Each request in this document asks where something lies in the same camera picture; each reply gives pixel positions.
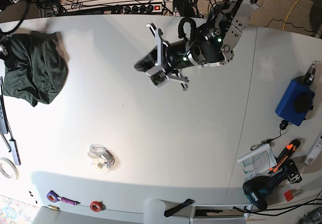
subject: metal clamp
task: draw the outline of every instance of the metal clamp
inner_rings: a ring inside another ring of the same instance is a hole
[[[154,67],[146,71],[147,76],[151,79],[153,85],[157,88],[165,84],[166,82],[172,80],[175,82],[179,82],[184,91],[188,89],[188,78],[182,76],[181,70],[178,70],[174,74],[166,73],[166,66],[164,62],[164,47],[168,47],[170,44],[168,41],[162,38],[163,32],[161,29],[157,28],[154,23],[149,23],[146,25],[152,35],[155,38],[156,46],[157,46],[157,58],[154,64]],[[158,83],[156,84],[153,78],[156,77],[158,79]]]
[[[4,56],[8,55],[8,52],[7,52],[6,48],[2,44],[0,44],[0,54],[1,53],[4,54]]]
[[[306,71],[304,82],[303,82],[304,85],[310,86],[314,81],[316,64],[317,64],[317,61],[313,61],[309,69]]]

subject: black handle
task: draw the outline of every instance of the black handle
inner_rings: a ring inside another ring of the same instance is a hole
[[[191,205],[193,203],[194,203],[194,201],[192,199],[187,199],[185,202],[181,203],[180,205],[177,205],[176,207],[166,210],[165,217],[172,216],[175,213],[177,213],[179,210],[181,210],[182,208],[185,208],[186,206]]]

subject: power drill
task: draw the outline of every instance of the power drill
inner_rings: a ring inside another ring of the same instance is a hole
[[[273,177],[257,176],[246,181],[243,184],[244,194],[258,210],[264,211],[268,207],[266,196],[273,193],[273,190],[284,180],[288,180],[290,184],[302,181],[302,177],[293,160],[286,161],[282,171],[278,172]]]

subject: instruction sheet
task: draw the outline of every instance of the instruction sheet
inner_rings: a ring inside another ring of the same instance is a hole
[[[237,162],[242,162],[243,171],[248,179],[276,166],[275,156],[269,144],[238,158]]]

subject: black knob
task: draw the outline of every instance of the black knob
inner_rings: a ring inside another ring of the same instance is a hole
[[[146,7],[146,10],[151,13],[154,10],[154,6],[153,5],[149,5]]]
[[[146,12],[146,6],[142,5],[140,6],[140,13],[145,13]]]
[[[131,7],[130,6],[126,6],[125,8],[124,8],[124,14],[129,14],[129,13],[131,13],[132,12],[132,10],[131,10]]]
[[[134,14],[137,13],[139,11],[139,7],[138,6],[133,6],[132,11],[133,11]]]
[[[305,92],[298,95],[298,97],[294,101],[294,108],[295,108],[295,111],[298,113],[305,113],[305,112],[308,112],[312,104],[313,104],[313,100],[312,100],[311,94],[308,92]]]

